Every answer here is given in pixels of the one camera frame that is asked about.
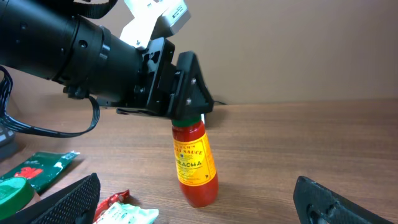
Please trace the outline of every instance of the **bottle label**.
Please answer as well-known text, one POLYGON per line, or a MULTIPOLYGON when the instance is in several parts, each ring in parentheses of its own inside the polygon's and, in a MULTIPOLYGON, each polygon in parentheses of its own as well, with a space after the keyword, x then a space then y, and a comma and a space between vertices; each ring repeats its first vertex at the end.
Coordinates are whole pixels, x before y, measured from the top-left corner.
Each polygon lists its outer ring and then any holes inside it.
POLYGON ((174 139, 175 163, 178 180, 188 186, 207 184, 216 175, 216 165, 211 155, 205 133, 201 138, 180 142, 174 139))

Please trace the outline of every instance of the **wood grain surface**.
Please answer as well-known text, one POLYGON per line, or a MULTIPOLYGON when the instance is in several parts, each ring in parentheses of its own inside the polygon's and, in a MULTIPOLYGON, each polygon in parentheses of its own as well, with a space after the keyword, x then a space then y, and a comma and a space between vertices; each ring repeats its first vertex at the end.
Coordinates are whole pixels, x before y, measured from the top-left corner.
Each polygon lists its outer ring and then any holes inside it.
MULTIPOLYGON (((91 111, 21 120, 80 131, 91 111)), ((218 169, 217 201, 192 208, 178 187, 171 123, 103 110, 98 126, 71 139, 18 134, 21 151, 0 175, 37 151, 81 154, 42 196, 96 172, 101 199, 130 189, 133 204, 160 210, 156 223, 299 223, 293 191, 305 175, 398 223, 398 100, 216 106, 208 137, 218 169)))

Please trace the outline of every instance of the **red sauce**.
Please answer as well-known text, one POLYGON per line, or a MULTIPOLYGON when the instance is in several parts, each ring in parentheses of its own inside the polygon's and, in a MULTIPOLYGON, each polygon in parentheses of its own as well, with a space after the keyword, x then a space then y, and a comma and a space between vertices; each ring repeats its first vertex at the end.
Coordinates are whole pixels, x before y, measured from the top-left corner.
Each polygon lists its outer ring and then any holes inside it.
MULTIPOLYGON (((173 138, 181 142, 194 141, 201 138, 206 133, 205 125, 202 121, 194 125, 180 128, 173 126, 173 138)), ((205 207, 213 203, 218 193, 217 173, 211 181, 200 186, 189 186, 180 182, 180 188, 188 203, 193 207, 205 207)))

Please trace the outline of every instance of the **hot sauce bottle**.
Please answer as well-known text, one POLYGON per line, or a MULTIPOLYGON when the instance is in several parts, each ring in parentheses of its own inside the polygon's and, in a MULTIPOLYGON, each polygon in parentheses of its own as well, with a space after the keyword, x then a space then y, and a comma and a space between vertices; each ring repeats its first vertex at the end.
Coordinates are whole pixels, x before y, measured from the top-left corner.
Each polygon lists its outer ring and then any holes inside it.
POLYGON ((218 193, 217 170, 201 117, 172 121, 174 154, 180 188, 193 207, 213 203, 218 193))

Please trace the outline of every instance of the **green lid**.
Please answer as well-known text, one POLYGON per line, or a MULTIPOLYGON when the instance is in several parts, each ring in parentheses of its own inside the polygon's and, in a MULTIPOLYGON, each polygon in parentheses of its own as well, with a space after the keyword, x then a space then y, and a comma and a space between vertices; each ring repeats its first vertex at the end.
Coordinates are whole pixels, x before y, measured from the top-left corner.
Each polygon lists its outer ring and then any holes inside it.
POLYGON ((172 120, 172 124, 176 127, 184 128, 191 125, 196 124, 197 122, 201 121, 201 116, 195 116, 191 119, 184 119, 184 120, 172 120))
POLYGON ((0 220, 5 219, 27 205, 35 190, 25 177, 12 177, 0 183, 0 220))

